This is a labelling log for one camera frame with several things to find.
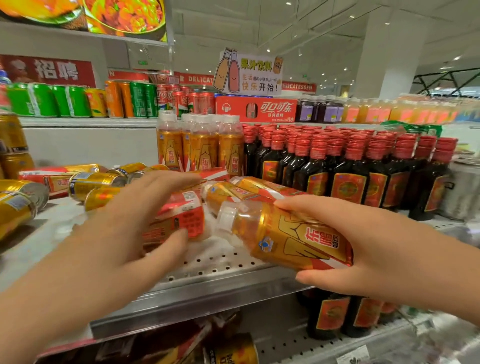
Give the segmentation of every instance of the green can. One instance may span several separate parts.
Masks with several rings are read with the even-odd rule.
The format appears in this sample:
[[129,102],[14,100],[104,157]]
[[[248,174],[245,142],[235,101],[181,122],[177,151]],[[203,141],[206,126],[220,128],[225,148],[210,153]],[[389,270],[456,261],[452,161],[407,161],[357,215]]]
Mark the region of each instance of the green can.
[[147,105],[147,116],[149,118],[156,118],[158,116],[158,103],[156,99],[156,85],[145,85],[145,99]]
[[65,86],[65,95],[67,97],[70,116],[76,118],[91,118],[92,110],[88,102],[85,89],[80,86]]
[[67,94],[65,92],[65,86],[61,85],[53,85],[51,87],[53,96],[55,96],[55,100],[57,101],[57,105],[59,107],[60,116],[62,117],[69,117],[70,115],[70,108],[68,107],[67,101]]
[[130,82],[130,94],[132,95],[133,117],[146,118],[146,87],[141,82]]
[[12,111],[19,116],[56,118],[60,115],[55,96],[49,85],[15,83],[7,86]]

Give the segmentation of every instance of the right hand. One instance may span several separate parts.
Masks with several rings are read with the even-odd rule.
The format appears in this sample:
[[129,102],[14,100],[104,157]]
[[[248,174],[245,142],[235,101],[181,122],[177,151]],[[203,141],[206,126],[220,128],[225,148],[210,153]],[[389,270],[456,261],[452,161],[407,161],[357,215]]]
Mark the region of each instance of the right hand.
[[327,291],[444,310],[472,320],[460,306],[476,300],[477,294],[468,290],[478,291],[479,249],[404,215],[333,197],[299,195],[277,200],[275,205],[331,226],[353,247],[352,267],[300,271],[299,282]]

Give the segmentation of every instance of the coca-cola box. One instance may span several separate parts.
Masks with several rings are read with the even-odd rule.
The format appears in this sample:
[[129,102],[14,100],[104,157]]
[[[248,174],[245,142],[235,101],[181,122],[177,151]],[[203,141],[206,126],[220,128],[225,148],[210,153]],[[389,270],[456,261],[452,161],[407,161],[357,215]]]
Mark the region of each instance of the coca-cola box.
[[294,122],[297,101],[289,98],[217,96],[216,113],[240,115],[241,122]]

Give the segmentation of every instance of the finger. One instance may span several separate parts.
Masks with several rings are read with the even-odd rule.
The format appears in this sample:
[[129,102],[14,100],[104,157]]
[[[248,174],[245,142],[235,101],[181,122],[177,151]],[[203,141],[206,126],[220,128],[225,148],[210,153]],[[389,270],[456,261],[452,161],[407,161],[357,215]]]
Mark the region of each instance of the finger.
[[308,286],[315,286],[325,291],[358,294],[361,274],[356,267],[327,269],[327,270],[301,270],[295,279]]
[[188,247],[188,231],[174,232],[162,245],[149,255],[124,267],[129,281],[136,282],[139,289],[147,291],[183,259]]
[[356,230],[360,226],[363,229],[366,226],[375,226],[379,223],[378,210],[380,210],[380,213],[386,212],[382,209],[354,204],[339,198],[312,196],[310,194],[276,200],[275,206],[306,214],[343,234],[346,230]]
[[141,185],[140,190],[138,190],[138,185],[130,190],[127,187],[105,206],[106,209],[115,213],[115,211],[124,211],[128,208],[125,213],[128,214],[129,220],[126,222],[135,225],[145,224],[168,201],[173,192],[202,179],[195,173],[174,171],[153,171],[140,180],[144,178],[147,182]]

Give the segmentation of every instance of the hand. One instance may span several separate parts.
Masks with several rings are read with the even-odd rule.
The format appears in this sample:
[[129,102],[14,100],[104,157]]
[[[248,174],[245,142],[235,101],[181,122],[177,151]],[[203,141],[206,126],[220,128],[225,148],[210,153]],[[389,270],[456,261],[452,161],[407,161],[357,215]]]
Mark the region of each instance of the hand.
[[[150,172],[75,228],[0,295],[0,356],[18,351],[20,342],[29,339],[37,340],[40,350],[153,287],[183,257],[187,231],[175,232],[148,256],[143,255],[141,233],[172,192],[200,180],[193,173]],[[24,339],[12,342],[17,334]],[[24,358],[18,355],[26,353],[10,354],[6,357],[18,363]]]
[[401,214],[333,197],[299,195],[275,205],[324,222],[353,247],[352,267],[300,271],[299,282],[480,322],[479,249]]

